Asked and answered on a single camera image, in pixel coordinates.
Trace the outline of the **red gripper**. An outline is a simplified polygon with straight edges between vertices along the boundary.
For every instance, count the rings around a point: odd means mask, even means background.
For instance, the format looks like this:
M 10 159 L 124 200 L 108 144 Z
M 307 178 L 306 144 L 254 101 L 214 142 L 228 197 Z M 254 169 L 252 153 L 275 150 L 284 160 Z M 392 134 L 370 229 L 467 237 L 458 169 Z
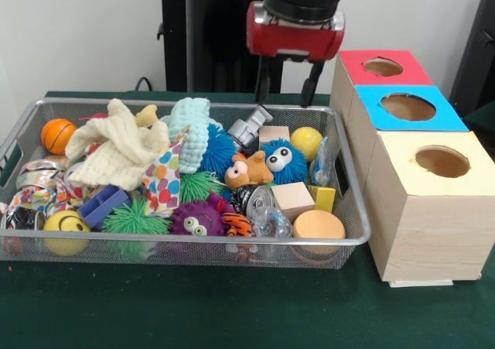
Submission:
M 313 62 L 301 91 L 301 106 L 310 106 L 325 66 L 324 61 L 334 58 L 343 42 L 343 12 L 336 12 L 323 23 L 292 23 L 269 13 L 263 2 L 254 1 L 247 10 L 246 28 L 247 48 L 250 53 L 260 56 L 255 101 L 262 104 L 270 92 L 269 57 L 297 56 Z

